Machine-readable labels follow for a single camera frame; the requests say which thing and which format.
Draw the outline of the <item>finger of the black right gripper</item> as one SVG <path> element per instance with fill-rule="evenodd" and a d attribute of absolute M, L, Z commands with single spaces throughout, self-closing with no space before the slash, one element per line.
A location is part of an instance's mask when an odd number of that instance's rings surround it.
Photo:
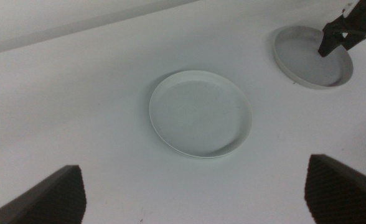
<path fill-rule="evenodd" d="M 344 33 L 346 32 L 346 29 L 344 17 L 340 16 L 334 21 L 327 23 L 322 31 L 323 38 L 318 52 L 321 57 L 326 57 L 338 46 L 343 46 L 345 43 Z"/>
<path fill-rule="evenodd" d="M 342 43 L 342 46 L 346 50 L 350 50 L 353 47 L 355 47 L 357 44 L 361 43 L 365 39 L 366 39 L 366 33 L 364 33 L 364 34 L 351 34 L 351 33 L 348 33 L 344 37 L 344 41 Z"/>

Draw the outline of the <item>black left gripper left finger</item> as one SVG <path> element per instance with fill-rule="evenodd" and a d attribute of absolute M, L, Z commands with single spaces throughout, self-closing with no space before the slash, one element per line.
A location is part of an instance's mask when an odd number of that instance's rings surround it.
<path fill-rule="evenodd" d="M 81 168 L 67 165 L 0 207 L 0 223 L 81 223 L 86 206 Z"/>

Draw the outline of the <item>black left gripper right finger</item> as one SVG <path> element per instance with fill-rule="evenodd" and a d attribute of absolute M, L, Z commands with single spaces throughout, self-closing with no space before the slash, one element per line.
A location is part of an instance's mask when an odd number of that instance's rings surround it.
<path fill-rule="evenodd" d="M 316 223 L 366 223 L 366 175 L 325 154 L 309 158 L 304 199 Z"/>

